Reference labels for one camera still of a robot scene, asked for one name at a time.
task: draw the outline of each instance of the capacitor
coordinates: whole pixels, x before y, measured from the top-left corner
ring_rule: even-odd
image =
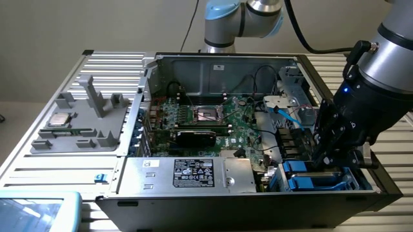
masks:
[[[245,100],[239,100],[239,101],[238,101],[238,105],[239,105],[239,106],[246,106],[246,101],[245,101]]]

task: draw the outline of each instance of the tablet screen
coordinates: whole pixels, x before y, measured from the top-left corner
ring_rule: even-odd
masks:
[[[62,199],[0,199],[0,230],[48,232],[62,203]]]

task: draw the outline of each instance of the blue cable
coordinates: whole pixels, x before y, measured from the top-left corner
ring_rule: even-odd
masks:
[[[303,131],[302,125],[301,125],[301,123],[298,122],[298,120],[295,120],[294,118],[291,118],[291,116],[290,116],[282,109],[278,109],[277,113],[281,114],[282,116],[285,116],[286,119],[289,119],[290,121],[297,122],[297,124],[298,124],[301,130]]]

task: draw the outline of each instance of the tablet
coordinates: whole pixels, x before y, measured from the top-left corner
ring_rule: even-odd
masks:
[[[0,230],[76,232],[82,196],[67,191],[0,190]]]

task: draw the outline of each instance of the power supply label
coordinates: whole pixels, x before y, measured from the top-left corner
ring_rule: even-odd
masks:
[[[177,159],[174,165],[174,187],[214,187],[214,165],[211,159]]]

